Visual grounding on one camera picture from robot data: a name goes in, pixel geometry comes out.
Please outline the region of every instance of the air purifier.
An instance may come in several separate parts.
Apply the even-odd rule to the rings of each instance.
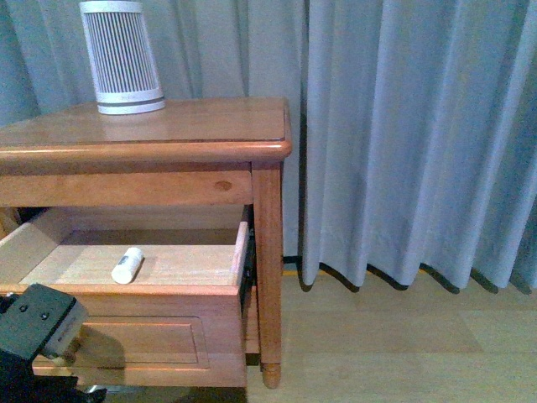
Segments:
[[[100,113],[124,115],[164,107],[142,4],[80,3]]]

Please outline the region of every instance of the drawer panel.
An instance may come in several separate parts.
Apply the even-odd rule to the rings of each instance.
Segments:
[[[0,175],[0,206],[251,204],[249,170]]]
[[[84,323],[79,342],[74,368],[208,367],[198,317],[92,317]],[[35,363],[47,361],[38,357]]]

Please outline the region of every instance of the curtain fold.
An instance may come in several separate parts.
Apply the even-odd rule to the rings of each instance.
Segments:
[[[355,285],[368,264],[410,285],[425,263],[460,288],[472,268],[506,286],[535,199],[535,2],[385,1],[341,29],[355,6],[311,3],[308,91],[324,93],[308,98],[305,283],[323,262]],[[364,24],[378,39],[357,39]],[[368,41],[365,71],[352,55]]]
[[[0,0],[0,124],[95,99],[78,0]],[[143,0],[167,98],[287,97],[284,254],[537,286],[537,1]],[[300,132],[307,113],[307,142]]]

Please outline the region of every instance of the small white bottle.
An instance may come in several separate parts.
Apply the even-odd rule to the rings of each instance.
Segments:
[[[143,252],[139,248],[129,248],[127,252],[117,262],[112,270],[112,278],[119,284],[130,283],[142,263]]]

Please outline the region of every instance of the nightstand leg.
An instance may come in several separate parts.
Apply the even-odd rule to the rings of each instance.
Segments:
[[[252,166],[253,217],[258,275],[259,349],[265,385],[281,376],[281,285],[283,271],[281,163]]]

